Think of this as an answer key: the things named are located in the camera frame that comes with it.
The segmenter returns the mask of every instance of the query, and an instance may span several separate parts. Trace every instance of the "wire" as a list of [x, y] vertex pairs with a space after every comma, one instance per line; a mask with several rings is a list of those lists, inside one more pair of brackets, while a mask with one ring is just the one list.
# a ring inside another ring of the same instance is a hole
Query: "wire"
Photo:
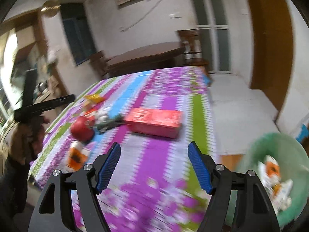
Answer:
[[121, 30], [121, 32], [126, 32], [128, 29], [137, 25], [140, 21], [144, 20], [146, 16], [148, 16], [163, 0], [159, 0], [141, 19], [139, 19], [136, 23], [132, 24], [131, 26]]

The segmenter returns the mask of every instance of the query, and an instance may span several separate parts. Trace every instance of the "white wall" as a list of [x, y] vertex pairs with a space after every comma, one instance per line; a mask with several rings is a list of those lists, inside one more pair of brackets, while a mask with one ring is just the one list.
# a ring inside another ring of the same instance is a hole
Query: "white wall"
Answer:
[[36, 41], [32, 26], [29, 26], [20, 31], [17, 31], [16, 37], [17, 37], [17, 43], [18, 43], [19, 50]]
[[[6, 19], [23, 12], [37, 9], [47, 0], [18, 0]], [[85, 0], [59, 0], [60, 2], [84, 2]], [[57, 69], [62, 78], [64, 85], [69, 93], [79, 95], [99, 78], [89, 65], [85, 62], [79, 66], [75, 66], [75, 61], [71, 54], [69, 44], [64, 32], [60, 13], [53, 18], [43, 18], [45, 36], [49, 47], [57, 52], [58, 65]]]
[[309, 114], [309, 28], [292, 1], [286, 2], [292, 19], [294, 56], [289, 88], [277, 125], [280, 131], [290, 134]]
[[[144, 0], [118, 9], [115, 0], [86, 2], [89, 22], [98, 50], [107, 56], [119, 55], [142, 46], [179, 41], [176, 30], [196, 28], [195, 10], [191, 0], [163, 0], [144, 20], [126, 32], [131, 24], [143, 17], [159, 0]], [[182, 18], [171, 19], [179, 12]]]
[[89, 86], [98, 81], [97, 75], [88, 61], [77, 67], [75, 66], [60, 13], [52, 18], [44, 17], [43, 26], [49, 47], [56, 52], [56, 56], [58, 57], [57, 69], [62, 81], [69, 93], [73, 93], [76, 96], [81, 94]]
[[229, 25], [231, 72], [250, 86], [254, 38], [248, 0], [222, 0]]

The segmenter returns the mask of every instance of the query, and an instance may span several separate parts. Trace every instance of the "floor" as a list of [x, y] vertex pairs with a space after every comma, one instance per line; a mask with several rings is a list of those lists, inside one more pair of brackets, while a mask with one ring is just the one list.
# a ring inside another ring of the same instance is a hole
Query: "floor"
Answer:
[[34, 207], [27, 203], [24, 212], [16, 214], [14, 216], [13, 222], [15, 226], [20, 230], [20, 232], [28, 231], [33, 209]]
[[235, 171], [243, 154], [221, 155], [221, 164], [225, 165], [228, 170]]
[[220, 155], [245, 154], [264, 133], [278, 132], [277, 110], [261, 90], [251, 90], [236, 75], [212, 75], [210, 98]]

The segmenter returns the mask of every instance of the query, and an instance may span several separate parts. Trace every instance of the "wooden table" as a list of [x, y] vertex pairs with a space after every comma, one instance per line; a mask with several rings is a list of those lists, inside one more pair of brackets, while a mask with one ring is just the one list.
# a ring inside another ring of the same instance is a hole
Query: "wooden table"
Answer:
[[107, 62], [111, 77], [134, 72], [170, 68], [174, 57], [184, 53], [182, 42], [167, 42], [144, 46], [114, 57]]

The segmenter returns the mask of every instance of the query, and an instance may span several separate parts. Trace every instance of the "brown cloth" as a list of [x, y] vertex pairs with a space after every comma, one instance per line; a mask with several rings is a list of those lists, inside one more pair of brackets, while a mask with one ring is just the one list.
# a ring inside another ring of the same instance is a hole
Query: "brown cloth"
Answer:
[[11, 144], [8, 154], [10, 157], [21, 165], [25, 165], [25, 161], [30, 162], [36, 159], [31, 143], [36, 141], [38, 132], [41, 130], [42, 124], [48, 122], [44, 116], [33, 117], [29, 123], [18, 123], [13, 131]]

